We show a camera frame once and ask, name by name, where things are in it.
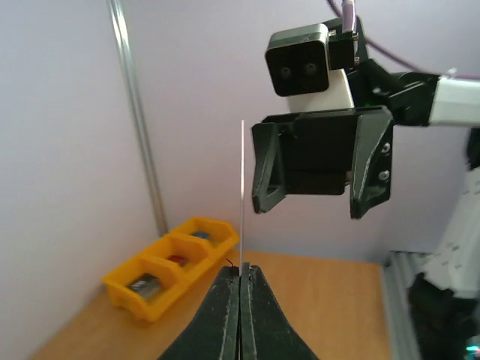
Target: camera lens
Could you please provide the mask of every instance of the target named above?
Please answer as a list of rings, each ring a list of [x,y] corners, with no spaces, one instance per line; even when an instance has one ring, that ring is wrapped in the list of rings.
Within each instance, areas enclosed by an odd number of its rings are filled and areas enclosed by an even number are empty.
[[[280,69],[280,75],[282,79],[289,79],[292,76],[292,71],[288,67],[282,67]]]
[[[312,75],[315,75],[315,73],[317,72],[317,66],[315,64],[306,64],[305,65],[305,73],[308,75],[308,76],[312,76]]]

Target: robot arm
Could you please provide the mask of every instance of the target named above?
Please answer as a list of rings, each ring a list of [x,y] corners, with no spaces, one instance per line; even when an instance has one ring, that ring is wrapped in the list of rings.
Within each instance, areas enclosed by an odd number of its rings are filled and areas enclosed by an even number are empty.
[[[480,82],[441,77],[436,85],[429,124],[480,126]]]
[[[466,190],[408,290],[422,352],[448,348],[442,359],[456,359],[449,354],[476,334],[480,289],[480,82],[389,73],[368,58],[359,18],[356,32],[342,30],[334,19],[271,37],[268,70],[291,113],[252,128],[254,210],[268,212],[287,194],[340,195],[349,184],[350,216],[359,219],[389,200],[394,125],[474,128]]]

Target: camera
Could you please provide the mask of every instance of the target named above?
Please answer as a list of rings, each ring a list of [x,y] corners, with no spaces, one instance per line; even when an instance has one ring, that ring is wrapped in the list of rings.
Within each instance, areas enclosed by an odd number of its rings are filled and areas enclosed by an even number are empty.
[[[281,97],[324,92],[329,72],[355,65],[356,35],[336,34],[323,24],[274,33],[265,52],[275,93]]]

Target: metal frame pole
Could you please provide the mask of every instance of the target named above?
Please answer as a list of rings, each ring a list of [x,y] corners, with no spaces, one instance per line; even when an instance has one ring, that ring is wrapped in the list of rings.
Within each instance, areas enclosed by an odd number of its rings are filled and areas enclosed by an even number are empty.
[[[135,124],[140,152],[142,155],[143,167],[145,168],[145,177],[150,192],[151,204],[154,211],[155,222],[157,224],[157,231],[158,235],[162,236],[168,231],[167,221],[165,219],[164,206],[161,199],[160,188],[158,186],[155,163],[152,157],[149,133],[147,131],[145,116],[143,114],[143,106],[138,88],[137,72],[128,40],[128,30],[123,13],[123,7],[120,0],[107,0],[107,4],[112,17],[121,71],[124,74],[124,79],[127,86],[130,108],[133,116],[133,122]]]

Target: white stick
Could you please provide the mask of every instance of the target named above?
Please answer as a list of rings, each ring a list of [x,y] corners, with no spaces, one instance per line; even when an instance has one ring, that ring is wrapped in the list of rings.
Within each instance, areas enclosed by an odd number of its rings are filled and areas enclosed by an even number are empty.
[[[245,209],[245,121],[241,121],[241,164],[240,164],[240,263],[238,270],[242,276],[243,265],[243,223]]]

